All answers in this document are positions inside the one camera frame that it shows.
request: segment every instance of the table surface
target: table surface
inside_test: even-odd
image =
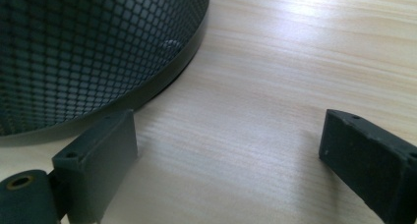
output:
[[[142,157],[102,223],[383,223],[318,158],[325,114],[417,144],[416,60],[417,0],[211,0],[189,67],[135,113]],[[0,146],[0,177],[72,139]]]

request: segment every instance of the perforated metal mesh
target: perforated metal mesh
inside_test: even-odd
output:
[[[155,76],[209,0],[0,0],[0,136],[56,125]]]

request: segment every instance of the light wood surface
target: light wood surface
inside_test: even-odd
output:
[[[417,145],[416,62],[417,0],[211,0],[102,223],[383,223],[319,160],[325,113]],[[0,177],[51,171],[71,140],[0,147]]]

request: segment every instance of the screw hole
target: screw hole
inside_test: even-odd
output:
[[[74,157],[77,157],[77,156],[78,156],[78,154],[76,152],[69,152],[69,153],[67,153],[67,155],[65,155],[65,157],[67,157],[67,158],[74,158]]]
[[[20,188],[23,188],[25,186],[27,186],[28,184],[31,183],[31,181],[33,181],[33,176],[23,176],[23,177],[19,177],[11,182],[9,182],[7,184],[7,189],[8,190],[17,190]]]

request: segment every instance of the dark gray plastic part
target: dark gray plastic part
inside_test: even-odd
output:
[[[413,224],[417,148],[353,114],[328,110],[320,158],[386,223]]]
[[[0,183],[0,223],[58,223],[52,191],[44,171],[29,170]]]
[[[68,212],[70,222],[101,220],[137,157],[132,111],[104,118],[57,153],[52,158],[55,175],[69,182],[74,204]]]

